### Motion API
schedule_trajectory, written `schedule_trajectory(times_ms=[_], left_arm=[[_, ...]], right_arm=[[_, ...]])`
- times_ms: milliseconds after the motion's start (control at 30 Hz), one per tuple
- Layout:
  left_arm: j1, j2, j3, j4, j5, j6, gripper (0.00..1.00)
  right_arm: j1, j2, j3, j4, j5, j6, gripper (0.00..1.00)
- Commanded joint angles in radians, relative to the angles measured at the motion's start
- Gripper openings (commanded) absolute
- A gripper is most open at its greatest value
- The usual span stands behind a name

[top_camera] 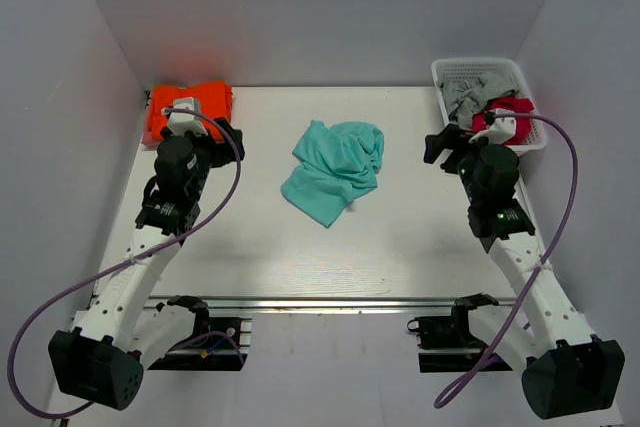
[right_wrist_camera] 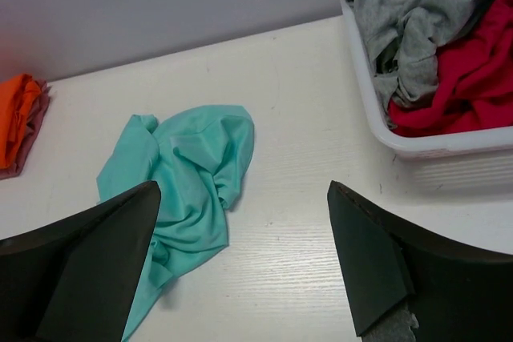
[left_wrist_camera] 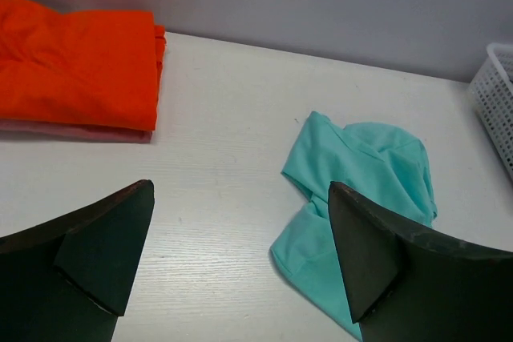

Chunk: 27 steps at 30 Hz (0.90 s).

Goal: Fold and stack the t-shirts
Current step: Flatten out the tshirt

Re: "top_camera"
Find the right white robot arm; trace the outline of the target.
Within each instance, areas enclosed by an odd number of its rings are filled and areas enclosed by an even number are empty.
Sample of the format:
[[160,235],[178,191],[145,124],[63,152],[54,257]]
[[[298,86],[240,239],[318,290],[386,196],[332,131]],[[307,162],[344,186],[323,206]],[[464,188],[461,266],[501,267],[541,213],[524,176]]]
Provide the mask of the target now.
[[455,301],[451,331],[461,344],[486,346],[476,364],[435,399],[449,404],[474,378],[500,360],[520,377],[524,397],[543,419],[610,408],[625,356],[603,340],[575,309],[558,282],[535,226],[516,197],[519,157],[488,138],[473,139],[455,125],[425,139],[424,160],[450,153],[441,168],[457,175],[469,200],[473,235],[517,297],[509,312],[488,294]]

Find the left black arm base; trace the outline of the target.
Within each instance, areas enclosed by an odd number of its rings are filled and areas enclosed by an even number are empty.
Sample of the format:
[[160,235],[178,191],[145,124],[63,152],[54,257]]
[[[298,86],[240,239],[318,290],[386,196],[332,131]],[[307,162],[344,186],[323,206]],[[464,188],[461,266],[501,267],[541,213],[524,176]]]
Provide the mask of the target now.
[[252,331],[250,317],[197,306],[199,325],[149,367],[157,371],[239,372],[247,360]]

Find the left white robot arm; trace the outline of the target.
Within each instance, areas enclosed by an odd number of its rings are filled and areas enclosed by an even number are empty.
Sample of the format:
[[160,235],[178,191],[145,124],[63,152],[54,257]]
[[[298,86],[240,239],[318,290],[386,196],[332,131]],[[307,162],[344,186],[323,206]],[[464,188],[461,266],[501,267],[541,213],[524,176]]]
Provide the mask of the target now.
[[177,295],[139,318],[162,273],[200,222],[209,172],[244,158],[242,132],[222,118],[169,113],[144,190],[124,267],[110,274],[84,316],[56,331],[48,353],[59,390],[115,410],[137,395],[145,371],[174,346],[199,346],[211,334],[206,303]]

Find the teal t shirt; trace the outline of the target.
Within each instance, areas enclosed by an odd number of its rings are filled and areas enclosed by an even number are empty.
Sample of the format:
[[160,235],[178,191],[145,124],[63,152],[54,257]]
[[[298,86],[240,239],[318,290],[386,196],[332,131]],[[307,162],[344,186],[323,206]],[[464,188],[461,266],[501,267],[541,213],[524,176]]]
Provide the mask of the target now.
[[384,134],[373,124],[328,127],[313,120],[292,151],[298,165],[281,185],[281,194],[329,228],[344,209],[377,188],[384,147]]

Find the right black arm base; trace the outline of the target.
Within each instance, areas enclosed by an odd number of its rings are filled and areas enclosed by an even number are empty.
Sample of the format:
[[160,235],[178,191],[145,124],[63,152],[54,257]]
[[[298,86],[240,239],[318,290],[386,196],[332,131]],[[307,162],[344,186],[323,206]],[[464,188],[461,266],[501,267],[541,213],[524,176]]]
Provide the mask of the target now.
[[504,308],[497,299],[479,293],[458,298],[446,314],[414,317],[406,324],[416,336],[419,371],[423,374],[467,373],[488,345],[469,330],[469,313],[481,307]]

